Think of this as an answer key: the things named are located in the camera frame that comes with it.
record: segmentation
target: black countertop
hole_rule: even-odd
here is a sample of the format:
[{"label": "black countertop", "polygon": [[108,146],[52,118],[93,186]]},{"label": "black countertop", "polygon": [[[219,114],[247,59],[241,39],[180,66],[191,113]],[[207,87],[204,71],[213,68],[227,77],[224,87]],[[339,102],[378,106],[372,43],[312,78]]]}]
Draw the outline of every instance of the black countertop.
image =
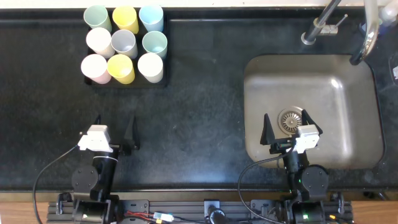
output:
[{"label": "black countertop", "polygon": [[[262,54],[352,54],[363,43],[362,9],[344,13],[337,36],[305,46],[319,9],[166,9],[170,81],[164,89],[94,89],[83,83],[83,10],[3,11],[0,16],[0,190],[31,190],[39,171],[74,146],[97,114],[111,136],[137,116],[141,150],[121,157],[115,191],[234,189],[252,160],[244,144],[243,70]],[[374,70],[385,155],[366,170],[330,170],[330,189],[398,187],[398,29],[366,60]],[[92,152],[74,151],[46,171],[40,190],[70,190],[72,172]],[[255,167],[246,188],[286,190],[282,169]]]}]

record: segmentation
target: white wall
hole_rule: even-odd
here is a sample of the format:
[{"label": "white wall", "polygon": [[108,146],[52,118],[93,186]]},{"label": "white wall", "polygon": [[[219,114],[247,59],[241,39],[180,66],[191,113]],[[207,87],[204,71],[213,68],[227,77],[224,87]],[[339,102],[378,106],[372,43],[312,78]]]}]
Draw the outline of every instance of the white wall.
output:
[{"label": "white wall", "polygon": [[[375,0],[384,6],[391,0]],[[325,6],[330,0],[0,0],[0,8],[86,8],[159,4],[162,7]],[[363,0],[342,0],[340,6],[363,6]]]}]

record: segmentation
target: yellow cup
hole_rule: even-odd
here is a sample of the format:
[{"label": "yellow cup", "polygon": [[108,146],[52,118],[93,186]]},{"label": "yellow cup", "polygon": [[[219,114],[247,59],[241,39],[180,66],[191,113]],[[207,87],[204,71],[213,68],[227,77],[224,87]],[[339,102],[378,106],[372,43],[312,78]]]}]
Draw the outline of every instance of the yellow cup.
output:
[{"label": "yellow cup", "polygon": [[122,84],[130,84],[136,77],[131,59],[122,54],[113,55],[108,60],[108,72]]},{"label": "yellow cup", "polygon": [[121,6],[114,9],[113,21],[120,29],[126,29],[133,34],[138,34],[137,12],[132,6]]}]

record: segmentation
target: white cup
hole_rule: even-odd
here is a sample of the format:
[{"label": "white cup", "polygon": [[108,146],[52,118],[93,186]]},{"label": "white cup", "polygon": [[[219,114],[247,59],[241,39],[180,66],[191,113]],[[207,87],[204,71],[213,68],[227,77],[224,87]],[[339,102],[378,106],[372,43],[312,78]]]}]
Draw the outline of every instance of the white cup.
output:
[{"label": "white cup", "polygon": [[109,19],[108,11],[104,6],[91,6],[85,10],[83,15],[85,22],[91,28],[102,27],[107,31],[112,32],[112,24]]},{"label": "white cup", "polygon": [[142,46],[148,53],[155,53],[162,59],[167,55],[167,38],[159,31],[151,31],[142,38]]},{"label": "white cup", "polygon": [[81,62],[81,72],[96,83],[105,84],[109,82],[112,76],[107,71],[108,64],[104,57],[98,54],[92,54]]},{"label": "white cup", "polygon": [[146,53],[138,60],[138,70],[151,83],[158,83],[163,78],[163,61],[154,53]]},{"label": "white cup", "polygon": [[102,55],[104,58],[110,58],[114,55],[111,39],[111,33],[105,28],[95,28],[87,34],[86,43],[95,53]]},{"label": "white cup", "polygon": [[139,19],[150,31],[163,31],[163,9],[160,6],[144,6],[139,11]]},{"label": "white cup", "polygon": [[138,48],[136,37],[129,30],[118,30],[112,35],[112,47],[117,53],[124,54],[130,58],[136,58]]}]

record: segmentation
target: black tray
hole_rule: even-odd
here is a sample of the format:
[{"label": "black tray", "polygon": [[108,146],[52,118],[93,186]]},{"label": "black tray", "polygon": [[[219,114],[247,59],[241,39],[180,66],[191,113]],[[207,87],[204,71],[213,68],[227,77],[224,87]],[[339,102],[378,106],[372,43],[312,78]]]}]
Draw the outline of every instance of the black tray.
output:
[{"label": "black tray", "polygon": [[[145,28],[145,26],[142,24],[141,20],[138,17],[138,12],[139,10],[137,10],[137,19],[138,19],[138,26],[139,26],[139,31],[138,34],[134,34],[136,36],[136,44],[137,44],[137,48],[138,48],[138,55],[135,59],[131,59],[132,60],[132,66],[134,69],[134,73],[136,75],[134,81],[130,84],[122,84],[119,83],[115,78],[112,77],[111,81],[109,81],[106,84],[98,84],[96,82],[94,82],[92,79],[84,76],[84,83],[86,83],[87,85],[93,86],[93,87],[98,87],[98,88],[164,88],[167,86],[168,82],[169,82],[169,70],[168,70],[168,63],[169,63],[169,58],[168,58],[168,52],[166,55],[166,59],[163,60],[163,79],[158,82],[158,83],[151,83],[150,81],[148,81],[142,74],[141,72],[139,72],[138,67],[137,67],[137,62],[138,59],[146,53],[144,47],[142,46],[142,38],[144,38],[145,34],[148,33],[147,29]],[[109,18],[111,19],[111,23],[112,23],[112,32],[111,35],[113,35],[116,31],[120,30],[119,27],[113,22],[112,20],[112,13],[113,13],[113,9],[112,10],[108,10],[108,14],[109,14]],[[166,36],[167,40],[169,39],[168,37],[168,22],[167,22],[167,16],[164,15],[164,28],[163,28],[163,34]],[[88,47],[88,53],[87,55],[91,55],[91,54],[95,54],[95,52]]]}]

